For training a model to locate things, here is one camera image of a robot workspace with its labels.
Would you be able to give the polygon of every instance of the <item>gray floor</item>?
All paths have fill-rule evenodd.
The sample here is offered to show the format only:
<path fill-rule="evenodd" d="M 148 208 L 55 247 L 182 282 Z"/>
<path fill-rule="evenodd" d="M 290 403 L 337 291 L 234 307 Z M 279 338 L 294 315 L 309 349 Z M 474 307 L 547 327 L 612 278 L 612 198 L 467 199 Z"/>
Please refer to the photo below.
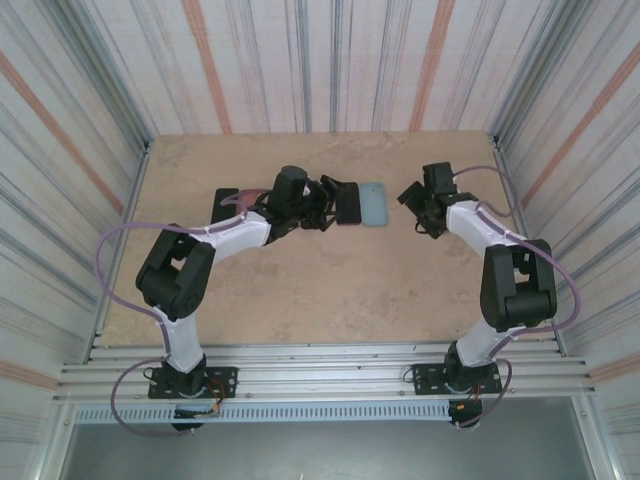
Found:
<path fill-rule="evenodd" d="M 69 452 L 67 480 L 593 478 L 569 399 L 505 400 L 472 432 L 441 422 L 263 423 L 146 439 L 79 426 Z"/>

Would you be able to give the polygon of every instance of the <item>striped fabric wall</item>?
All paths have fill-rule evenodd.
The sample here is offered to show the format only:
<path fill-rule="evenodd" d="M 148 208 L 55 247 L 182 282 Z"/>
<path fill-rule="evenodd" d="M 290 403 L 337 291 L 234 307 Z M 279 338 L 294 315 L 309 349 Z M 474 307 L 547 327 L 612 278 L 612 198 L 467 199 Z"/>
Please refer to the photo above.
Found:
<path fill-rule="evenodd" d="M 153 135 L 488 130 L 565 0 L 70 0 Z"/>
<path fill-rule="evenodd" d="M 0 478 L 7 479 L 20 478 L 37 448 L 61 365 L 83 360 L 99 298 L 92 250 L 120 221 L 142 151 L 44 5 L 0 6 Z"/>
<path fill-rule="evenodd" d="M 583 4 L 539 93 L 500 136 L 529 234 L 582 289 L 564 338 L 586 356 L 628 478 L 640 478 L 640 2 Z M 559 294 L 562 317 L 566 283 Z"/>

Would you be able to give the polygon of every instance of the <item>wooden tabletop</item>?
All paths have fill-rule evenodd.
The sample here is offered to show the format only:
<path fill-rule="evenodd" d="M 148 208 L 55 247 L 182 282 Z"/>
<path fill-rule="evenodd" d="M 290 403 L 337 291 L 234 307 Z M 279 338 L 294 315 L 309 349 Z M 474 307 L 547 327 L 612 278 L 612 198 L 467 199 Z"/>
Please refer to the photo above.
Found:
<path fill-rule="evenodd" d="M 451 234 L 414 232 L 396 197 L 422 165 L 448 161 L 454 171 L 494 165 L 482 132 L 164 136 L 145 174 L 135 221 L 206 225 L 220 187 L 271 188 L 284 165 L 313 179 L 383 182 L 389 225 L 298 229 L 263 248 L 216 265 L 197 310 L 200 341 L 219 343 L 386 342 L 456 339 L 480 317 L 482 261 Z M 491 172 L 458 185 L 507 208 Z M 158 236 L 133 230 L 115 291 L 143 304 L 135 277 Z M 103 345 L 159 345 L 149 317 L 112 304 Z"/>

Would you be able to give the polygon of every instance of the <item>marble-patterned surface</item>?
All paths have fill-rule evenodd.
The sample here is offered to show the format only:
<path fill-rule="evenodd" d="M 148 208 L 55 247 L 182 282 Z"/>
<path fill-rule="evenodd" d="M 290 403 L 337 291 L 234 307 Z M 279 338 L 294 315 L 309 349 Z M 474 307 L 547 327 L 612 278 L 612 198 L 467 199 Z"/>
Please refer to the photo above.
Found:
<path fill-rule="evenodd" d="M 454 170 L 493 165 L 482 132 L 163 136 L 154 143 L 135 220 L 208 223 L 216 188 L 270 188 L 283 165 L 312 178 L 386 185 L 385 228 L 332 226 L 296 230 L 242 252 L 213 270 L 198 314 L 202 343 L 318 343 L 446 340 L 479 318 L 482 262 L 459 238 L 414 232 L 395 200 L 421 167 L 450 161 Z M 459 185 L 506 209 L 500 180 L 474 172 Z M 129 235 L 116 292 L 142 303 L 135 276 L 158 235 Z M 160 344 L 149 317 L 112 305 L 105 345 Z"/>

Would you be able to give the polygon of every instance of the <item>blue object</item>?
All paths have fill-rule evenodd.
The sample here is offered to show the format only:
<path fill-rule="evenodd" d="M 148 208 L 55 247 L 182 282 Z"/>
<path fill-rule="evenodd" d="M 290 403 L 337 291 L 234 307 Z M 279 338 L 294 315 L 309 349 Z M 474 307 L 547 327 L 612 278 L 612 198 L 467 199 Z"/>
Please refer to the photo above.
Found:
<path fill-rule="evenodd" d="M 380 182 L 360 184 L 362 224 L 367 227 L 386 227 L 389 223 L 387 191 Z"/>

